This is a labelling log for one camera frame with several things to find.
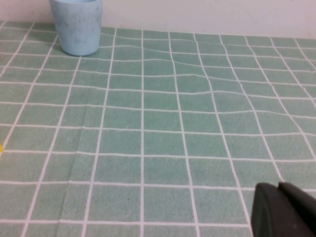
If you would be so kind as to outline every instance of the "green square tile pattern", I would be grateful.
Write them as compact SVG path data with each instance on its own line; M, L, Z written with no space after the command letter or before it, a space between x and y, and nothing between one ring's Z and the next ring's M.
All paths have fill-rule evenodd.
M193 198L200 223L246 224L234 172L245 188L280 176L316 188L316 40L117 29L112 47L115 29L102 28L103 48L75 72L78 58L51 45L54 25L31 25L0 29L0 219L25 220L42 177L27 237L81 236L82 224L37 220L85 216L113 222L88 224L89 237L138 237L141 218L192 225L145 224L145 236L191 237ZM250 215L253 192L242 194ZM6 236L22 229L0 224Z

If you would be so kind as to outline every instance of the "white wall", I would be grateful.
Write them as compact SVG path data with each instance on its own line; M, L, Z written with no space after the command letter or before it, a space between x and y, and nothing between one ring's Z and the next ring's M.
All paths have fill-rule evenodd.
M48 0L0 0L0 19L52 21ZM103 25L316 38L315 0L105 0Z

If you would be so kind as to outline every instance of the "black plastic object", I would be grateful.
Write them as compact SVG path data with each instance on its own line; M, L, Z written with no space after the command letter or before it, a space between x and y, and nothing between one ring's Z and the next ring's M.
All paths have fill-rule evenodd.
M279 189L266 183L257 184L251 215L253 235L316 237L310 228L312 223L316 225L312 219L315 207L315 199L291 184L280 183Z

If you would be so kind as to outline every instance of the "white grid line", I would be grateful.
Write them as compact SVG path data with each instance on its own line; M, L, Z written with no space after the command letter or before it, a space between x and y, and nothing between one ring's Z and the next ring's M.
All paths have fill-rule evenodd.
M259 64L259 62L258 62L258 59L257 59L256 57L255 57L255 60L256 60L257 64L259 65L259 67L260 67L260 69L261 69L261 71L262 71L262 73L263 73L265 79L267 80L267 82L268 82L268 83L270 84L270 86L272 87L272 90L273 90L273 92L275 93L275 95L277 96L277 99L278 99L279 103L281 104L282 108L284 109L285 113L288 115L288 117L293 121L293 123L297 126L297 128L299 129L299 131L302 133L302 135L303 135L303 137L304 137L304 140L305 140L305 142L306 142L306 144L307 144L307 146L308 146L308 148L309 148L309 150L310 150L312 156L314 157L314 159L316 159L316 155L315 155L315 153L314 153L314 151L313 151L313 149L312 149L312 146L310 145L310 143L309 143L309 141L308 141L306 135L304 134L303 130L302 130L301 127L297 124L297 122L295 121L295 119L293 119L292 115L290 115L290 113L287 111L286 107L283 105L283 103L282 103L282 101L281 101L281 99L280 99L280 97L279 97L277 91L275 90L274 86L270 83L270 81L269 81L267 75L265 74L264 70L261 68L261 66L260 66L260 64Z
M0 123L0 126L11 127L12 124ZM36 127L36 128L62 128L62 129L85 129L85 130L100 130L98 127L86 127L86 126L57 126L57 125L37 125L37 124L17 124L15 127ZM173 130L153 130L153 129L138 129L138 128L115 128L115 127L103 127L103 131L126 131L126 132L155 132L155 133L171 133L171 134L182 134L182 131ZM221 136L218 132L190 132L184 131L185 134L193 135L211 135L211 136ZM305 133L305 135L316 136L313 133ZM284 133L224 133L226 136L243 136L243 137L273 137L273 136L288 136L288 135L302 135L301 132L284 132Z
M144 237L145 222L145 174L144 174L144 154L145 154L145 125L144 125L144 31L142 30L142 109L141 109L141 187L140 187L140 237Z
M33 42L33 43L43 43L43 44L51 44L51 43L45 43L45 42L40 42L40 41L31 41L31 40L25 40L24 42L28 43L28 42ZM134 48L139 48L139 49L144 49L144 50L149 50L149 51L153 51L153 52L159 52L159 53L166 53L166 54L169 54L168 51L161 51L161 50L156 50L156 49L151 49L151 48L142 48L140 46L134 46L134 45L116 45L116 47L134 47ZM112 46L100 46L100 48L112 48ZM11 53L11 52L0 52L0 54L6 54L6 55L12 55L14 53ZM187 52L173 52L172 53L173 55L176 55L176 54L187 54L187 55L196 55L198 56L197 53L187 53ZM17 55L23 55L23 56L45 56L46 54L35 54L35 53L17 53ZM218 53L201 53L200 55L205 55L205 56L223 56L225 57L226 55L225 54L218 54ZM249 54L228 54L228 56L232 56L232 57L253 57L252 55L249 55ZM53 54L53 55L50 55L50 57L59 57L59 58L76 58L74 56L71 56L71 55L58 55L58 54ZM265 56L265 55L260 55L260 56L257 56L258 58L280 58L280 56ZM93 57L82 57L83 59L85 60L99 60L99 61L111 61L110 59L106 59L106 58L93 58ZM316 61L316 59L301 59L301 58L294 58L294 57L284 57L284 59L294 59L294 60L298 60L298 61L306 61L308 60L310 63L311 61ZM144 59L144 61L151 61L151 60L159 60L159 61L169 61L171 62L171 60L167 60L167 59L161 59L161 58L148 58L148 59ZM118 59L115 59L113 60L114 62L141 62L142 60L141 59L133 59L133 60L118 60ZM198 64L189 64L187 63L188 65L190 66L200 66Z
M227 53L227 49L226 49L225 45L223 44L221 37L220 37L220 41L221 41L221 43L222 43L222 45L223 45L223 47L224 47L225 52ZM255 116L256 123L257 123L257 126L258 126L259 131L260 131L260 135L261 135L261 137L262 137L262 139L263 139L263 142L264 142L264 144L265 144L265 147L266 147L266 149L267 149L267 151L268 151L269 157L270 157L270 159L272 160L273 166L274 166L275 169L276 169L276 173L277 173L279 179L284 182L284 179L283 179L283 177L282 177L282 175L281 175L281 172L280 172L279 169L278 169L278 166L277 166L277 164L276 164L276 162L275 162L275 159L274 159L274 157L273 157L273 155L272 155L272 152L271 152L271 150L270 150L270 147L269 147L269 145L268 145L268 142L267 142L267 140L266 140L266 137L264 136L264 132L263 132L262 127L261 127L261 124L260 124L260 122L259 122L259 118L258 118L258 115L257 115L257 113L256 113L256 110L255 110L253 104L251 103L251 100L249 99L248 95L246 94L246 92L245 92L245 90L244 90L242 84L240 83L240 81L239 81L239 79L238 79L238 77L237 77L237 75L236 75L236 72L235 72L235 70L234 70L234 68L233 68L233 65L232 65L232 63L231 63L231 61L230 61L228 55L227 55L227 60L228 60L230 66L231 66L231 68L232 68L232 71L233 71L233 74L234 74L236 80L237 80L238 83L240 84L240 87L241 87L241 90L243 91L243 94L245 95L245 97L246 97L248 103L250 104L250 106L251 106L251 108L252 108L252 110L253 110L253 114L254 114L254 116Z
M278 53L278 55L281 57L283 63L285 64L285 66L287 67L288 71L291 73L291 75L294 77L294 79L296 80L297 84L304 90L304 92L307 94L307 96L309 97L309 99L311 100L312 104L314 105L314 107L316 108L316 103L313 100L314 98L308 93L308 91L301 85L301 83L297 80L296 76L294 75L294 73L292 72L292 70L290 69L289 65L287 64L287 62L285 61L284 57L280 54L280 52L278 51L278 49L275 47L275 44L273 43L273 40L270 38L271 43L274 47L274 49L276 50L276 52Z
M24 224L25 220L10 220L0 219L0 223L5 224ZM30 224L78 224L82 225L84 221L78 220L31 220ZM141 222L124 222L124 221L87 221L88 225L124 225L124 226L138 226L142 225ZM177 227L194 227L195 223L190 222L144 222L145 226L177 226ZM247 224L235 224L235 223L199 223L200 227L220 227L220 228L247 228Z
M37 68L24 68L24 67L15 67L15 66L9 66L8 68L13 68L13 69L23 69L23 70L34 70L37 71ZM247 68L250 70L255 70L255 71L260 71L260 69L254 69L254 68ZM278 69L263 69L264 71L283 71L283 72L288 72L288 70L278 70ZM57 69L43 69L43 71L53 71L53 72L73 72L74 70L57 70ZM316 71L305 71L305 70L292 70L293 72L305 72L305 73L316 73ZM86 71L86 70L78 70L78 72L81 73L91 73L91 74L101 74L101 75L108 75L109 73L104 73L104 72L93 72L93 71ZM126 77L141 77L141 75L132 75L132 74L115 74L113 73L112 75L114 76L126 76ZM214 79L214 80L224 80L224 81L230 81L230 82L236 82L233 79L225 79L225 78L216 78L216 77L210 77L210 76L202 76L199 74L177 74L178 77L187 77L187 76L196 76L196 77L201 77L201 78L209 78L209 79ZM157 76L151 76L151 75L146 75L144 76L145 78L171 78L173 75L157 75ZM258 83L258 84L269 84L266 81L250 81L250 80L239 80L240 82L245 82L245 83ZM296 85L299 86L297 83L286 83L286 82L271 82L271 84L275 85ZM316 86L315 84L306 84L302 83L302 86Z
M114 33L114 37L113 37L113 45L115 45L116 33L117 33L117 29L115 28L115 33ZM87 198L87 202L86 202L86 206L85 206L84 223L83 223L83 227L82 227L81 237L85 237L86 228L87 228L87 221L89 218L90 204L91 204L92 191L93 191L93 182L94 182L95 172L96 172L96 168L97 168L97 162L98 162L98 158L99 158L99 152L100 152L100 146L101 146L101 137L102 137L102 131L103 131L102 128L103 128L106 104L107 104L107 99L108 99L108 94L109 94L111 71L112 71L112 65L113 65L113 57L114 57L114 48L112 49L111 63L110 63L108 81L107 81L107 90L106 90L105 97L104 97L104 104L103 104L103 110L102 110L102 115L101 115L101 122L100 122L99 135L98 135L98 141L97 141L97 147L96 147L96 154L95 154L93 169L92 169L92 173L91 173L91 181L90 181L90 186L89 186L88 198Z
M295 43L297 44L297 47L300 49L301 53L303 54L303 56L305 57L305 59L310 63L310 65L316 70L315 65L311 62L311 61L316 61L315 59L309 59L306 54L304 53L304 51L302 50L302 47L299 45L299 43L297 42L296 39L294 39Z
M53 46L54 46L54 44L52 44L52 46L51 46L49 52L47 53L47 56L46 56L46 58L45 58L45 60L44 60L44 62L43 62L42 68L43 68L44 65L46 64L46 61L47 61L47 59L48 59L48 57L49 57L49 55L50 55L50 53L51 53L51 51L52 51L52 49L53 49ZM78 60L76 69L78 69L78 67L79 67L80 59L81 59L81 58L79 58L79 60ZM71 85L74 83L75 77L76 77L76 71L74 72ZM59 118L59 121L58 121L57 128L56 128L55 133L54 133L53 140L52 140L51 145L50 145L50 148L49 148L49 152L48 152L48 154L47 154L47 157L46 157L46 159L45 159L45 162L44 162L42 171L41 171L41 173L40 173L39 183L38 183L37 186L36 186L36 189L35 189L35 192L34 192L34 196L33 196L33 198L32 198L32 202L31 202L31 206L30 206L29 211L28 211L28 214L27 214L27 221L26 221L26 223L25 223L25 225L24 225L24 227L23 227L23 231L22 231L22 233L21 233L21 237L25 237L26 232L27 232L27 230L28 230L28 227L29 227L29 220L31 219L31 216L32 216L32 213L33 213L35 204L36 204L36 200L37 200L37 197L38 197L38 194L39 194L39 191L40 191L40 183L41 183L41 182L43 181L43 179L44 179L44 175L45 175L46 168L47 168L47 165L48 165L50 156L51 156L51 152L53 151L53 148L54 148L54 145L55 145L55 141L56 141L56 139L57 139L57 134L58 134L58 131L59 131L59 127L60 127L60 125L61 125L61 122L62 122L62 120L63 120L64 113L65 113L65 111L66 111L66 105L67 105L68 100L69 100L69 97L70 97L71 89L72 89L72 87L70 86L70 87L69 87L69 90L68 90L68 94L67 94L66 100L65 100L65 104L64 104L63 110L62 110L62 112L61 112L61 115L60 115L60 118Z
M13 84L13 85L32 85L31 82L16 82L16 81L0 81L0 84ZM68 84L55 84L55 83L35 83L35 86L54 86L54 87L69 87ZM72 85L72 87L75 88L86 88L86 89L95 89L95 90L109 90L109 91L118 91L118 92L145 92L145 93L159 93L159 94L173 94L176 95L177 92L172 91L160 91L160 90L141 90L141 89L125 89L125 88L103 88L103 87L97 87L97 86L88 86L88 85ZM180 95L204 95L204 94L210 94L210 91L201 91L201 92L178 92ZM266 98L266 99L277 99L276 96L267 96L267 95L256 95L256 94L246 94L235 92L235 91L225 91L225 90L215 90L213 93L227 93L227 94L236 94L236 95L244 95L244 96L250 96L250 97L256 97L256 98ZM280 97L281 100L316 100L316 97L288 97L283 96Z
M194 36L194 39L195 39L196 44L197 44L197 52L199 53L199 44L198 44L198 42L197 42L197 40L196 40L196 35L193 34L193 36ZM200 60L200 63L201 63L203 72L204 72L205 76L207 76L206 71L205 71L204 66L203 66L203 61L202 61L200 55L199 55L199 60ZM229 150L229 148L228 148L228 144L227 144L227 141L226 141L226 138L225 138L225 135L224 135L224 130L223 130L223 127L222 127L220 118L219 118L219 114L217 113L217 106L216 106L216 103L215 103L215 98L214 98L214 93L213 93L213 87L212 87L212 84L211 84L210 80L208 80L208 84L209 84L209 89L210 89L210 91L212 92L212 93L211 93L211 96L212 96L212 102L213 102L214 111L215 111L215 113L216 113L216 118L217 118L218 126L219 126L220 131L221 131L222 139L223 139L223 142L224 142L224 145L225 145L225 150L226 150L227 156L228 156L228 158L229 158L229 162L230 162L230 165L231 165L232 173L233 173L233 175L234 175L234 179L235 179L236 186L237 186L237 189L238 189L238 194L239 194L239 197L240 197L241 205L242 205L242 208L243 208L243 211L244 211L244 214L245 214L247 223L248 223L248 227L249 227L249 229L250 229L250 231L251 231L250 217L249 217L249 214L248 214L248 211L247 211L246 202L245 202L245 199L244 199L243 194L242 194L242 191L241 191L240 182L239 182L237 173L236 173L236 171L235 171L234 163L233 163L232 156L231 156L231 153L230 153L230 150Z
M26 31L22 41L20 42L19 46L17 47L16 51L12 54L12 57L10 58L10 60L7 62L7 64L5 65L5 67L3 68L1 74L0 74L0 78L1 76L4 74L5 70L7 69L7 67L11 64L11 62L13 61L13 59L15 58L15 56L17 55L18 51L20 50L20 48L22 47L22 44L24 43L25 39L27 38L29 32L31 31L32 27L34 26L34 23L30 26L30 28Z
M23 105L22 102L2 102L0 104L3 105ZM39 105L39 106L52 106L52 107L62 107L63 105L58 104L47 104L47 103L26 103L26 105ZM92 105L92 104L82 104L82 105L67 105L67 107L96 107L102 108L102 105ZM132 108L132 107L118 107L118 106L106 106L107 108L111 109L120 109L120 110L132 110L132 111L141 111L139 108ZM144 111L154 111L154 112L168 112L168 113L176 113L177 110L164 110L164 109L144 109ZM243 111L227 111L227 112L218 112L220 115L229 115L229 114L242 114L242 113L252 113L252 110L243 110ZM288 116L287 114L274 112L274 111L267 111L267 110L256 110L258 113L271 113L276 115ZM190 110L183 110L182 113L190 113L190 114L206 114L206 115L214 115L215 112L206 112L206 111L190 111ZM316 119L316 117L312 116L301 116L301 115L291 115L294 118L302 118L302 119Z
M90 185L90 181L43 181L41 185ZM0 185L37 185L39 182L20 182L20 181L0 181ZM119 186L119 187L141 187L146 188L166 188L166 189L203 189L203 190L225 190L225 191L255 191L255 187L231 187L231 186L203 186L203 185L175 185L175 184L141 184L141 183L115 183L115 182L93 182L94 186ZM304 192L316 192L316 189L302 189Z
M190 186L190 195L191 195L193 217L194 217L194 222L196 224L197 237L200 237L200 231L199 231L199 226L198 226L198 212L197 212L196 201L195 201L195 197L194 197L193 182L192 182L192 176L191 176L191 171L190 171L190 163L189 163L189 158L188 158L188 148L187 148L186 136L185 136L185 133L184 133L184 126L183 126L182 113L181 113L181 104L180 104L178 85L177 85L177 74L176 74L175 63L173 61L173 56L172 56L171 40L170 40L170 33L169 32L168 32L168 39L169 39L170 57L171 57L172 66L173 66L173 73L174 73L174 84L175 84L175 89L176 89L176 93L177 93L177 103L178 103L180 126L181 126L181 132L182 132L182 142L183 142L183 147L184 147L184 154L185 154L185 159L186 159L186 167L187 167L187 173L188 173L188 178L189 178L189 186Z
M27 30L27 29L25 29L25 28L12 27L12 26L4 26L3 28L4 28L4 29L22 30L22 31ZM32 31L37 31L37 32L46 32L46 33L57 33L56 31L37 30L37 29L32 29Z
M3 153L26 153L26 154L47 154L49 151L32 151L32 150L4 150ZM95 156L96 153L90 152L66 152L66 151L52 151L55 155L88 155ZM140 157L140 154L122 154L122 153L99 153L99 156L116 156L116 157ZM162 154L150 154L144 155L145 158L174 158L185 159L185 156L178 155L162 155ZM209 159L209 160L230 160L228 157L208 157L208 156L188 156L189 159ZM253 162L272 162L271 159L264 158L231 158L235 161L253 161ZM315 159L276 159L275 162L280 163L301 163L301 162L316 162Z
M215 67L215 66L206 66L206 67L211 67L211 68L222 68L222 67ZM17 67L17 66L9 66L9 68L16 68L16 69L24 69L24 70L38 70L38 68L25 68L25 67ZM260 71L260 68L237 68L237 69L247 69L247 70L252 70L252 71ZM264 68L264 71L275 71L275 72L288 72L287 69L271 69L271 68ZM50 68L45 68L43 71L53 71L53 72L73 72L74 70L68 69L68 70L62 70L62 69L50 69ZM316 71L308 71L308 70L292 70L293 72L304 72L304 73L316 73ZM87 71L87 70L78 70L78 72L84 72L84 73L94 73L94 74L102 74L102 75L108 75L109 73L107 72L98 72L98 71ZM113 73L112 75L115 76L127 76L127 77L140 77L141 75L138 74L122 74L122 73ZM235 81L233 79L224 79L224 78L216 78L216 77L211 77L211 76L202 76L199 74L177 74L178 77L181 76L197 76L197 77L202 77L202 78L211 78L211 79L221 79L221 80L229 80L229 81ZM168 78L172 77L172 75L145 75L146 78ZM263 81L247 81L245 82L251 82L251 83L264 83ZM289 84L292 85L292 83L282 83L282 82L272 82L272 84Z
M108 35L108 36L113 36L111 34L107 34L107 33L101 33L102 35ZM205 34L205 33L191 33L192 36L193 35L210 35L210 34ZM129 39L129 40L140 40L140 38L131 38L131 37L123 37L123 36L117 36L117 38L122 38L122 39ZM144 40L158 40L158 41L167 41L168 39L152 39L152 38L148 38L148 39L144 39ZM170 39L171 41L173 40L179 40L179 41L193 41L191 39ZM215 43L215 42L206 42L206 41L197 41L198 43L207 43L207 44L214 44L214 45L221 45L221 43ZM230 46L241 46L241 47L247 47L246 44L231 44L231 43L226 43L225 45L230 45ZM250 47L261 47L261 48L272 48L272 46L267 46L267 45L256 45L256 44L252 44L250 45ZM278 48L297 48L297 47L290 47L290 46L278 46ZM303 47L306 49L316 49L313 47Z

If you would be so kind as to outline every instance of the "plastic cup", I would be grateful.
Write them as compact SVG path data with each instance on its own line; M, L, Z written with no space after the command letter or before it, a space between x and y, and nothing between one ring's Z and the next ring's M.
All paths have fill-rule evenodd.
M84 56L100 46L102 0L49 0L62 49Z

